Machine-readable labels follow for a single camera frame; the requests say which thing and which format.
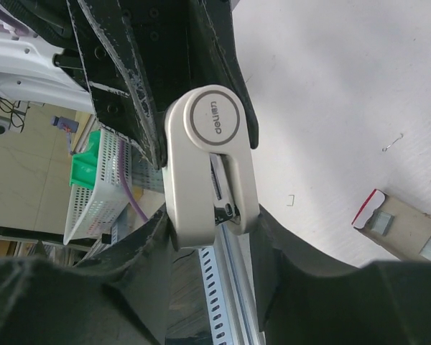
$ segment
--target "perforated metal strip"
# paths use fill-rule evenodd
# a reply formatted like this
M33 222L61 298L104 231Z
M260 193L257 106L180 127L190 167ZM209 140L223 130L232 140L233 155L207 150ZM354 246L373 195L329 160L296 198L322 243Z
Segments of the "perforated metal strip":
M199 255L213 343L214 345L232 345L233 337L228 323L226 302L223 297L214 248L200 249Z

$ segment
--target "dark floor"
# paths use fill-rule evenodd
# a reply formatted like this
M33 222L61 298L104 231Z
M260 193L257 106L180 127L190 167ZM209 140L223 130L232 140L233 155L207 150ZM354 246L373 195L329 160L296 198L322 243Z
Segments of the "dark floor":
M172 272L167 338L185 339L210 334L208 309L198 251L176 253Z

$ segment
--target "deli logo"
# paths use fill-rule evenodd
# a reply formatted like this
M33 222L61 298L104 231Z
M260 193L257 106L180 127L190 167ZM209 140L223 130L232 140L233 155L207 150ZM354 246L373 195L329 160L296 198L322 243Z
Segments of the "deli logo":
M210 112L213 113L214 130L217 134L222 134L220 116L218 114L217 102L210 103Z

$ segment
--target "small open box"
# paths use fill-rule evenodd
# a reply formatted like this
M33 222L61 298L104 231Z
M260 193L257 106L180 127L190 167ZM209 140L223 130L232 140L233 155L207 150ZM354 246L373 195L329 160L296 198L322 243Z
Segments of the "small open box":
M431 262L431 217L375 189L351 223L401 260Z

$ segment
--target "beige floor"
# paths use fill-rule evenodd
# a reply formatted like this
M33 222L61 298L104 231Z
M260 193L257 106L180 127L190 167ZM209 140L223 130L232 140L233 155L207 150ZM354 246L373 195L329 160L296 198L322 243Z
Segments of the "beige floor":
M75 118L69 109L33 106L21 134L0 137L0 226L64 232L70 158L53 115Z

